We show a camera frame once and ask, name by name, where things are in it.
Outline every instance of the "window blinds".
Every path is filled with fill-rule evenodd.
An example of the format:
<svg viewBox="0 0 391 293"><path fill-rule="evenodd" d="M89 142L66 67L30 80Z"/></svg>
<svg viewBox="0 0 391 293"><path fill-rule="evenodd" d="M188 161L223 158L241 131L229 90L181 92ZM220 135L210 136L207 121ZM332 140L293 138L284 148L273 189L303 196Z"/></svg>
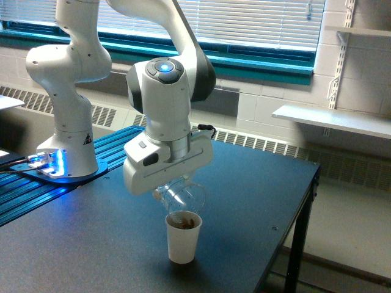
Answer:
<svg viewBox="0 0 391 293"><path fill-rule="evenodd" d="M178 0L200 42L315 51L325 0ZM56 0L0 0L2 20L55 25ZM101 1L98 30L167 38L149 21Z"/></svg>

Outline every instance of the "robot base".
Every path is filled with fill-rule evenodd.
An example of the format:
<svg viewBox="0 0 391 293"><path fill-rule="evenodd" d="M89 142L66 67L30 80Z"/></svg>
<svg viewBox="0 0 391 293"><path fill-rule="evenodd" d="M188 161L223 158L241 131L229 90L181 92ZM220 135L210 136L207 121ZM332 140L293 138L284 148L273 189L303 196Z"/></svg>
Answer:
<svg viewBox="0 0 391 293"><path fill-rule="evenodd" d="M37 178L41 181L53 183L53 184L59 184L59 185L83 185L85 183L88 183L89 181L92 181L101 175L106 174L109 171L108 163L103 160L97 160L98 162L98 170L95 173L92 173L87 176L82 177L69 177L69 178L50 178L49 176L46 176L39 171L33 170L33 171L27 171L27 172L21 172L21 174L25 174L27 176ZM16 165L11 168L11 170L19 171L24 169L29 169L30 167L27 164L20 164Z"/></svg>

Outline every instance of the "teal window sill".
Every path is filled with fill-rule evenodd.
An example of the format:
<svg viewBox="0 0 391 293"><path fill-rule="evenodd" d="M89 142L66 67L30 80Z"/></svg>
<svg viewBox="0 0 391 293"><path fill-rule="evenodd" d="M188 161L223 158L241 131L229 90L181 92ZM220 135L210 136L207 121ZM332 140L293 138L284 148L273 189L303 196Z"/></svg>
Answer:
<svg viewBox="0 0 391 293"><path fill-rule="evenodd" d="M110 52L116 62L140 62L153 57L174 56L178 53L172 46L159 46L140 43L129 44L112 37L100 36L102 45ZM69 43L67 35L40 34L36 32L14 31L3 29L0 31L0 45L33 48L50 43ZM306 62L285 60L276 63L274 58L245 56L205 50L211 60L216 73L223 77L258 79L264 81L286 82L290 84L309 85L313 75L313 59Z"/></svg>

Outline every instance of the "paper cup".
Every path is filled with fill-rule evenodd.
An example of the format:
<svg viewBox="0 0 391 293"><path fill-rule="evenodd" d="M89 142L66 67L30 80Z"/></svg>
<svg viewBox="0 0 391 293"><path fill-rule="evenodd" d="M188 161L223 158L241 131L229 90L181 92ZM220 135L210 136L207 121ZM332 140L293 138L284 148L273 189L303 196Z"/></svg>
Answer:
<svg viewBox="0 0 391 293"><path fill-rule="evenodd" d="M178 220L185 219L188 222L194 221L194 228L178 228ZM202 225L202 219L199 215L188 212L173 212L166 217L167 225L167 244L169 247L169 258L177 264L187 264L194 259L196 253L198 236Z"/></svg>

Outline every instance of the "shelf bracket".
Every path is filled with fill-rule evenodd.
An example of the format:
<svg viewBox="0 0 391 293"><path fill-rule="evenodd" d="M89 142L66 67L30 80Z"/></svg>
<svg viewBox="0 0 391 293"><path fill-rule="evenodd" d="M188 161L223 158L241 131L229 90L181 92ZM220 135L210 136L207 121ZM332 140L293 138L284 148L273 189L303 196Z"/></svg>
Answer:
<svg viewBox="0 0 391 293"><path fill-rule="evenodd" d="M356 6L356 0L346 0L345 6L347 8L345 27L351 27L353 15L354 15L354 8ZM340 54L337 61L335 76L329 83L329 91L327 93L327 100L329 100L329 109L332 110L334 110L337 105L340 81L342 78L343 66L345 64L346 50L348 49L348 43L349 43L349 34L344 32L337 32L337 35L341 41ZM329 136L329 135L330 135L330 129L325 128L323 131L323 136Z"/></svg>
<svg viewBox="0 0 391 293"><path fill-rule="evenodd" d="M338 38L343 46L347 46L349 42L349 34L346 32L337 32Z"/></svg>

